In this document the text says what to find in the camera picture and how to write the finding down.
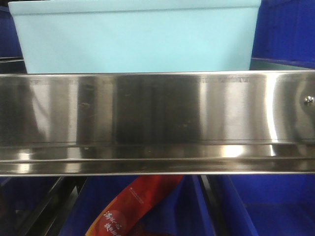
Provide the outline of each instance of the metal shelf frame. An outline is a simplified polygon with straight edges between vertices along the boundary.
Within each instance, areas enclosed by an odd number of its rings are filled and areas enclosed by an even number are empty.
[[[0,75],[0,175],[315,173],[315,72]]]

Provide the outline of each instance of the blue plastic bin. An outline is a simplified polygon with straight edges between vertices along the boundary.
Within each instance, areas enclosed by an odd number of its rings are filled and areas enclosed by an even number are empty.
[[[0,184],[2,184],[4,181],[6,181],[8,178],[7,177],[0,177]]]
[[[218,176],[233,236],[314,236],[315,175]]]
[[[32,210],[48,192],[55,177],[12,177],[2,179],[1,190],[12,210]]]
[[[253,57],[315,68],[314,15],[314,0],[263,0]]]
[[[28,73],[248,70],[261,0],[17,1]]]
[[[18,35],[9,8],[0,6],[0,58],[21,55]]]
[[[88,178],[59,236],[84,235],[101,211],[135,178]],[[141,221],[148,232],[176,236],[214,236],[197,176],[184,177],[179,186]]]

